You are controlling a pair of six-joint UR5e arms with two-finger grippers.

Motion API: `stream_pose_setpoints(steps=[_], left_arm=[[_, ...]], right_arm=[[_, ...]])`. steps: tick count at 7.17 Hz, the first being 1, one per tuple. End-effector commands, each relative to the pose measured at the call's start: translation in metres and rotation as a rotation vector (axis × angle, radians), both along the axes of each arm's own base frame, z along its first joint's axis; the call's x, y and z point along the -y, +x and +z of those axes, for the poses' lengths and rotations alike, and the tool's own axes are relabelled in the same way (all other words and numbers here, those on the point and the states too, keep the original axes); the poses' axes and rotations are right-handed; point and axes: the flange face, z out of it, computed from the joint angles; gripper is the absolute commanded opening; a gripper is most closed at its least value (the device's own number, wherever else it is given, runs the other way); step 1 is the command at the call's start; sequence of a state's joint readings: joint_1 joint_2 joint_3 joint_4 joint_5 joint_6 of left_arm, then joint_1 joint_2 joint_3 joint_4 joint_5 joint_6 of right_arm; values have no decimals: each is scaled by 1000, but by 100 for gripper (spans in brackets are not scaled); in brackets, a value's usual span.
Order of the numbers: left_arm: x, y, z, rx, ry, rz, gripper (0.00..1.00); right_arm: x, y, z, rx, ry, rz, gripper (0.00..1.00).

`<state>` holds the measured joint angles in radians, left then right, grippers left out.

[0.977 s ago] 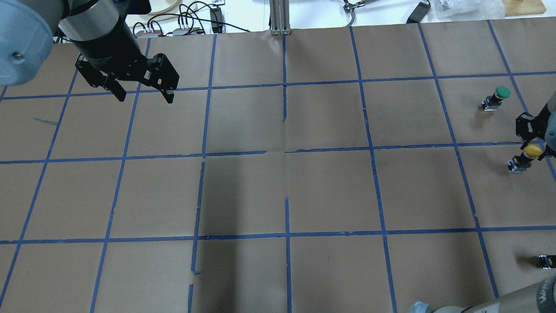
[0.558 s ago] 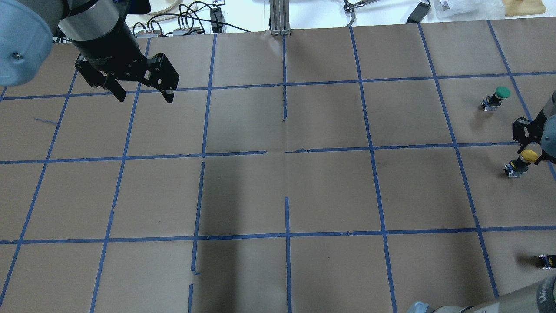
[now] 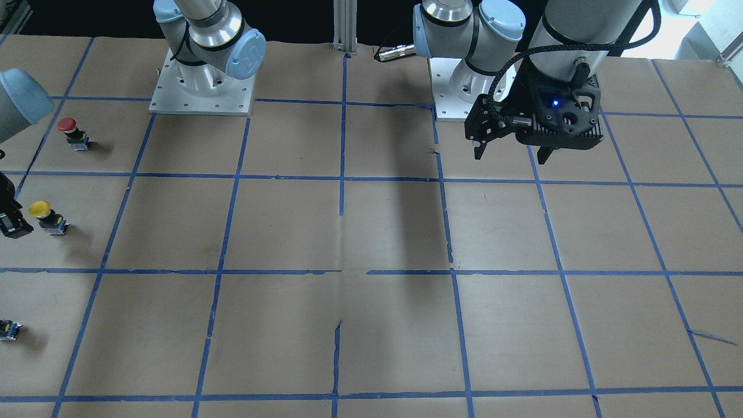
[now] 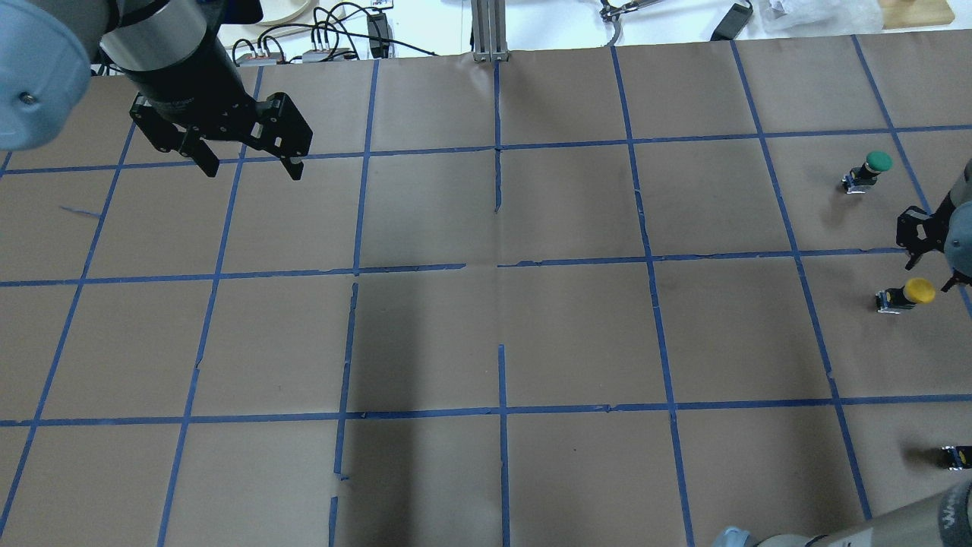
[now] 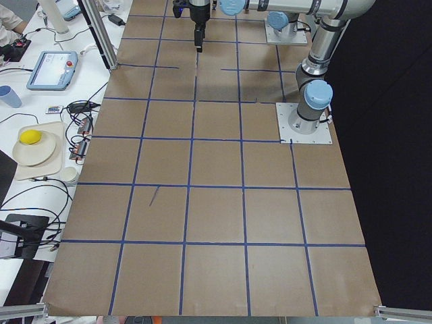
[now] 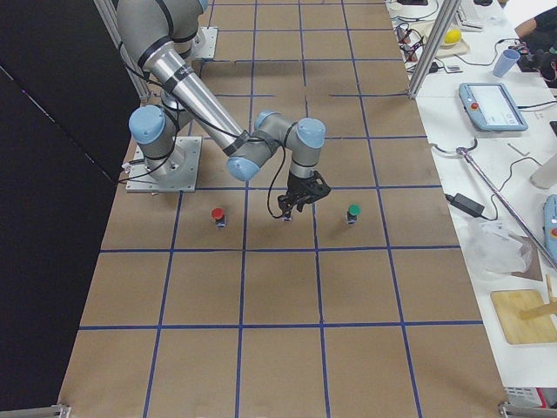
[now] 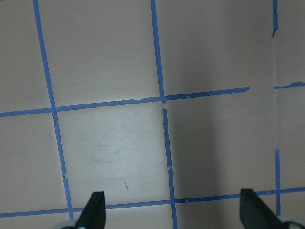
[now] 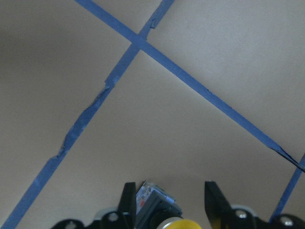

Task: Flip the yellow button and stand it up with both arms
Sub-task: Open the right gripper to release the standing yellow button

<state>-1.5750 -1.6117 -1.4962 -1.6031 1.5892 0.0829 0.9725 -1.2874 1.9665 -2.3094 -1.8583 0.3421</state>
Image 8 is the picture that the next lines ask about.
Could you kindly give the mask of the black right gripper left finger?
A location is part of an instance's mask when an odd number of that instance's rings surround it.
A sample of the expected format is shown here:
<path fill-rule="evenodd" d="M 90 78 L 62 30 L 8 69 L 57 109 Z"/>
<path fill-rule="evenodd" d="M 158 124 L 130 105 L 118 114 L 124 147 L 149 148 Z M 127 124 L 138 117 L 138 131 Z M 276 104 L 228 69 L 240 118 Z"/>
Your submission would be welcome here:
<path fill-rule="evenodd" d="M 136 184 L 127 182 L 124 185 L 118 205 L 118 213 L 126 229 L 133 229 L 136 222 Z"/>

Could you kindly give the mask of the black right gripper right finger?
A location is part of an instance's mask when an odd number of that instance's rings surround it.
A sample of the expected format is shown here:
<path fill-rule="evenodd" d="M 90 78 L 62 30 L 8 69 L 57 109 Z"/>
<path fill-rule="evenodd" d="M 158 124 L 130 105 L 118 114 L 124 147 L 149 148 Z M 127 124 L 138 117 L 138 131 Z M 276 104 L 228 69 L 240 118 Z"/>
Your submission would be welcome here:
<path fill-rule="evenodd" d="M 205 181 L 204 209 L 213 229 L 230 227 L 231 206 L 215 181 Z"/>

